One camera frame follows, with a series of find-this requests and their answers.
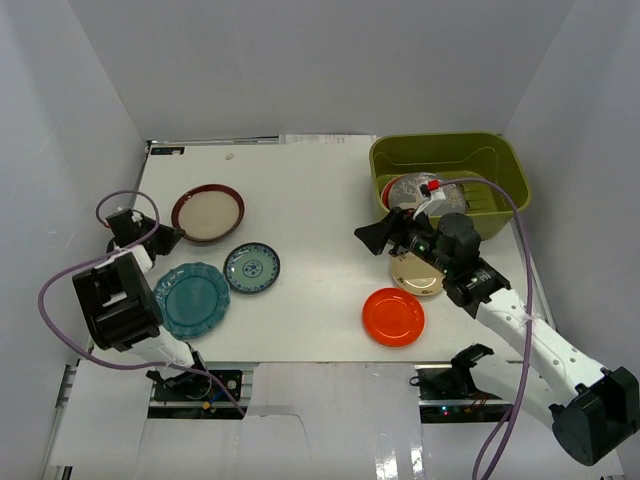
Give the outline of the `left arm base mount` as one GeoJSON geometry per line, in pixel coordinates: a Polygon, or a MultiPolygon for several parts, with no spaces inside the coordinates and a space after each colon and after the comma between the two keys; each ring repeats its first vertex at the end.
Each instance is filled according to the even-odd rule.
{"type": "Polygon", "coordinates": [[[196,376],[184,383],[169,386],[159,373],[148,372],[153,381],[149,417],[156,419],[241,420],[246,415],[242,399],[242,370],[213,369],[209,373],[218,381],[196,376]]]}

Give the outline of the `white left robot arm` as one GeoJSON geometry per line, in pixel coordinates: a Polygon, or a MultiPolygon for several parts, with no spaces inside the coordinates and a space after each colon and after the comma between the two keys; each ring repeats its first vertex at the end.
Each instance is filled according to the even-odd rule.
{"type": "Polygon", "coordinates": [[[201,355],[163,326],[145,277],[157,257],[172,252],[184,231],[131,208],[108,216],[106,223],[112,233],[107,258],[72,277],[94,344],[158,364],[165,371],[152,379],[177,386],[188,398],[202,398],[210,390],[211,374],[201,355]]]}

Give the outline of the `red plate with teal flower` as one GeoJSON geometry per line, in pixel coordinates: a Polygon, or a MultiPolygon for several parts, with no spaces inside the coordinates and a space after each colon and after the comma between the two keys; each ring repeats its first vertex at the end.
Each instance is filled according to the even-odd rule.
{"type": "Polygon", "coordinates": [[[392,178],[391,180],[389,180],[386,185],[384,186],[381,195],[380,195],[380,200],[381,203],[383,204],[383,206],[386,209],[389,209],[389,195],[390,195],[390,191],[392,189],[392,187],[395,185],[396,182],[398,182],[399,180],[401,180],[402,177],[401,176],[397,176],[392,178]]]}

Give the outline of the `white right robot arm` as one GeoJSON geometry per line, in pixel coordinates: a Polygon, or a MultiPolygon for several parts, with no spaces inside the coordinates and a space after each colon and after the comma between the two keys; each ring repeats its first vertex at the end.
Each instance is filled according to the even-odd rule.
{"type": "Polygon", "coordinates": [[[470,217],[444,215],[432,226],[425,213],[394,209],[359,227],[355,236],[380,255],[408,252],[443,273],[449,299],[505,340],[537,378],[529,393],[508,386],[504,365],[484,345],[452,360],[453,390],[472,399],[487,391],[521,405],[547,424],[575,461],[593,466],[639,430],[639,381],[624,367],[609,369],[527,312],[509,281],[480,256],[470,217]]]}

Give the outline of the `grey plate with deer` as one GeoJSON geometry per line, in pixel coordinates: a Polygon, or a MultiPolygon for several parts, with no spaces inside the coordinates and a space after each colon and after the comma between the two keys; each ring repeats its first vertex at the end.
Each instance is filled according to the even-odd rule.
{"type": "MultiPolygon", "coordinates": [[[[433,180],[443,182],[444,178],[428,172],[417,172],[401,176],[390,187],[387,197],[388,208],[417,208],[422,203],[419,186],[433,180]]],[[[445,185],[443,191],[446,200],[432,212],[433,216],[466,212],[467,202],[461,190],[456,185],[445,185]]]]}

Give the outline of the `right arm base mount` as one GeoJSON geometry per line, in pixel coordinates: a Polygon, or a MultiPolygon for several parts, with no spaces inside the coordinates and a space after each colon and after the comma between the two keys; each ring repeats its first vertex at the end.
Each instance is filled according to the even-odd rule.
{"type": "Polygon", "coordinates": [[[409,384],[418,390],[420,420],[426,424],[494,423],[510,409],[501,398],[479,390],[471,369],[494,351],[474,344],[449,363],[415,367],[409,384]]]}

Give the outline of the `dark red rimmed cream plate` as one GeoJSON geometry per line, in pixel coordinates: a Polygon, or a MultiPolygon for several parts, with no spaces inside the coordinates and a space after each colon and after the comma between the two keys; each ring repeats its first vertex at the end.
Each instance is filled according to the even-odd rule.
{"type": "Polygon", "coordinates": [[[205,184],[185,192],[174,204],[171,222],[194,243],[224,239],[241,224],[245,202],[239,192],[223,184],[205,184]]]}

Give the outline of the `teal scalloped plate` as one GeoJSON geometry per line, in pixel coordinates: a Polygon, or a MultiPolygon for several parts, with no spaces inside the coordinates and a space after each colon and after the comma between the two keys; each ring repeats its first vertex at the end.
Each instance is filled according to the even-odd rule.
{"type": "Polygon", "coordinates": [[[179,340],[194,340],[216,328],[231,304],[231,289],[218,268],[184,263],[159,278],[153,289],[164,328],[179,340]]]}

